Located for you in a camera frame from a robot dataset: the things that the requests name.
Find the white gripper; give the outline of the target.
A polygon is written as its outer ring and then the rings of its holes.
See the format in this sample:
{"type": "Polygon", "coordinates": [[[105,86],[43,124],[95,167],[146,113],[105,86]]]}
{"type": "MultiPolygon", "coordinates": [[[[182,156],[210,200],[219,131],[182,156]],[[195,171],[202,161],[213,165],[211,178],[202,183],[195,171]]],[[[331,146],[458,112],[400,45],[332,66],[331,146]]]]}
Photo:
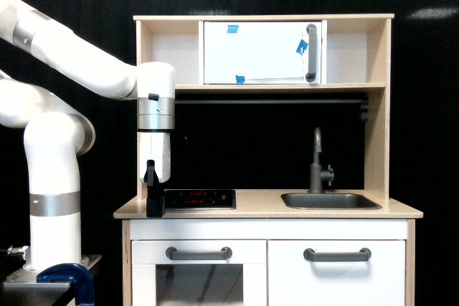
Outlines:
{"type": "Polygon", "coordinates": [[[161,183],[171,177],[170,133],[139,133],[138,167],[140,181],[147,188],[146,216],[161,218],[166,211],[161,183]]]}

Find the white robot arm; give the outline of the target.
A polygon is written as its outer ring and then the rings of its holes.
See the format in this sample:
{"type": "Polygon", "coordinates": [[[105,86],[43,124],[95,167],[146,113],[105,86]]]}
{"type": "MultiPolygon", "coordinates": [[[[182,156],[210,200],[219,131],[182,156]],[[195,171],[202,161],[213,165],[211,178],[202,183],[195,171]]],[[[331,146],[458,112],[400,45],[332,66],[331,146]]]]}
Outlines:
{"type": "MultiPolygon", "coordinates": [[[[174,68],[165,62],[126,64],[22,0],[1,0],[1,38],[100,96],[137,102],[138,171],[147,188],[146,214],[163,216],[162,185],[171,175],[174,68]]],[[[92,123],[52,92],[2,74],[1,124],[24,131],[31,241],[27,268],[41,272],[79,263],[77,159],[95,142],[92,123]]]]}

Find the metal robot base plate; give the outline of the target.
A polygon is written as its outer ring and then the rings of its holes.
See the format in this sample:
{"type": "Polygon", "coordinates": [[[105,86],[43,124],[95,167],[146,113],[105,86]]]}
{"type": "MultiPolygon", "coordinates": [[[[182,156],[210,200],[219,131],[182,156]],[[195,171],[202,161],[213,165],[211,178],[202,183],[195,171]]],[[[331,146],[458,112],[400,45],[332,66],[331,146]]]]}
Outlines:
{"type": "Polygon", "coordinates": [[[101,254],[83,255],[78,263],[62,263],[39,272],[31,267],[21,267],[8,275],[5,288],[66,288],[90,289],[98,271],[101,254]]]}

